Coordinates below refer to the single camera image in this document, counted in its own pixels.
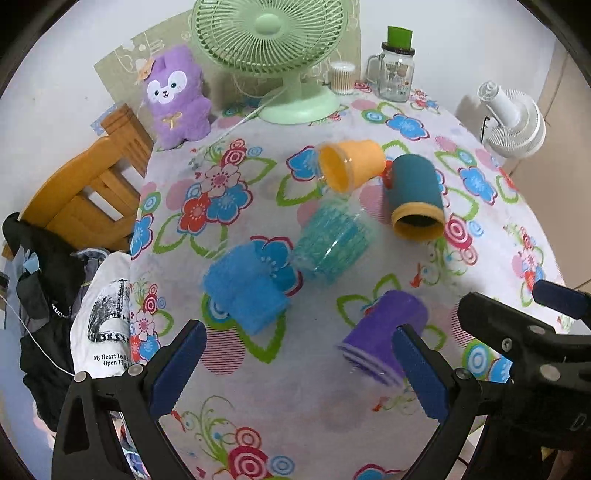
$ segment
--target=white cable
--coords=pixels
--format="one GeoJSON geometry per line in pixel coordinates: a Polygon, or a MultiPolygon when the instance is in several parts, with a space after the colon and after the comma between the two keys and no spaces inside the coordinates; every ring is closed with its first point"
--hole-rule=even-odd
{"type": "Polygon", "coordinates": [[[67,370],[64,370],[62,367],[60,367],[59,365],[57,365],[57,364],[56,364],[56,363],[55,363],[55,362],[54,362],[54,361],[51,359],[51,357],[50,357],[49,355],[47,355],[47,354],[45,353],[45,350],[44,350],[43,348],[41,348],[41,345],[39,345],[39,344],[37,343],[37,341],[35,340],[35,337],[33,337],[33,334],[32,334],[32,333],[29,331],[29,329],[27,328],[27,325],[25,325],[25,322],[23,322],[23,321],[22,321],[22,318],[21,318],[21,316],[20,316],[20,315],[17,313],[17,311],[16,311],[15,309],[13,309],[13,308],[12,308],[12,305],[10,305],[10,304],[8,303],[8,300],[7,300],[7,299],[5,299],[5,298],[2,296],[2,294],[0,294],[0,299],[4,300],[4,303],[6,303],[6,305],[8,305],[8,307],[9,307],[9,308],[12,310],[13,314],[14,314],[14,315],[16,315],[16,316],[17,316],[17,318],[18,318],[18,319],[21,321],[21,323],[22,323],[22,326],[23,326],[23,327],[25,327],[25,330],[27,331],[27,333],[28,333],[29,335],[31,335],[31,338],[33,339],[33,342],[35,342],[35,344],[36,344],[36,345],[39,347],[39,350],[41,350],[41,353],[43,353],[43,355],[45,355],[45,356],[47,357],[47,359],[48,359],[48,360],[49,360],[49,361],[50,361],[50,362],[53,364],[53,366],[54,366],[54,367],[56,367],[58,370],[61,370],[61,371],[62,371],[62,372],[64,372],[65,374],[68,374],[68,375],[70,375],[71,377],[73,377],[73,376],[74,376],[74,374],[73,374],[73,373],[70,373],[69,371],[67,371],[67,370]]]}
{"type": "Polygon", "coordinates": [[[200,147],[196,153],[194,153],[196,158],[197,155],[199,155],[201,153],[201,150],[203,150],[204,148],[210,148],[211,146],[215,145],[216,143],[218,143],[219,141],[221,141],[222,139],[224,139],[225,137],[227,137],[229,134],[231,134],[235,129],[237,129],[240,125],[242,125],[243,123],[247,122],[250,120],[251,117],[253,117],[254,115],[256,115],[259,111],[261,111],[262,109],[264,109],[267,105],[269,105],[269,103],[271,103],[273,100],[275,100],[277,97],[279,97],[279,95],[281,95],[283,92],[285,92],[287,90],[287,87],[283,87],[281,89],[281,91],[279,93],[277,93],[277,95],[274,95],[272,98],[268,99],[266,102],[262,103],[261,105],[259,105],[259,107],[256,108],[256,110],[253,110],[251,113],[249,113],[246,117],[244,117],[242,120],[240,120],[236,125],[234,125],[232,128],[230,128],[229,130],[226,130],[224,133],[222,133],[219,138],[215,141],[210,143],[209,145],[205,146],[203,145],[202,147],[200,147]]]}

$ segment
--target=purple plush toy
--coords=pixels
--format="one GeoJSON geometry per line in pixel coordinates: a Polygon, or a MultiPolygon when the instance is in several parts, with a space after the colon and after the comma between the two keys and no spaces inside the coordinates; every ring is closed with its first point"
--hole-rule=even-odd
{"type": "Polygon", "coordinates": [[[170,150],[209,134],[212,103],[203,96],[202,70],[186,45],[157,57],[144,86],[160,148],[170,150]]]}

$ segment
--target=white fan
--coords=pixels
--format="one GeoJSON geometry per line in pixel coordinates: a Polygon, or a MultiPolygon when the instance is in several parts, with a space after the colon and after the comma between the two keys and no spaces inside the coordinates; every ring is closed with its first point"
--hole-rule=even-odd
{"type": "Polygon", "coordinates": [[[483,83],[478,96],[499,122],[488,137],[489,145],[498,155],[517,160],[541,148],[546,124],[532,97],[518,90],[505,91],[493,81],[483,83]]]}

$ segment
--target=glass jar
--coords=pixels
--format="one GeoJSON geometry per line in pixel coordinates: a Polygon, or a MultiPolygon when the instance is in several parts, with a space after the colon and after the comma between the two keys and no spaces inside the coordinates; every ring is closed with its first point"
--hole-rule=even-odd
{"type": "Polygon", "coordinates": [[[382,43],[382,53],[368,60],[368,71],[373,59],[379,60],[378,95],[391,102],[406,102],[410,97],[414,76],[414,48],[391,47],[382,43]]]}

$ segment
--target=fan base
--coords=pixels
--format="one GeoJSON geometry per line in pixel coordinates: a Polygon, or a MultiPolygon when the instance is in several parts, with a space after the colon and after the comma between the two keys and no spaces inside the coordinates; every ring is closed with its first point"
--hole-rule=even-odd
{"type": "MultiPolygon", "coordinates": [[[[282,87],[263,97],[261,104],[270,101],[282,87]]],[[[328,87],[317,83],[303,83],[301,98],[288,100],[287,95],[279,95],[261,110],[259,117],[265,122],[278,125],[309,124],[322,120],[335,113],[340,107],[340,99],[328,87]]]]}

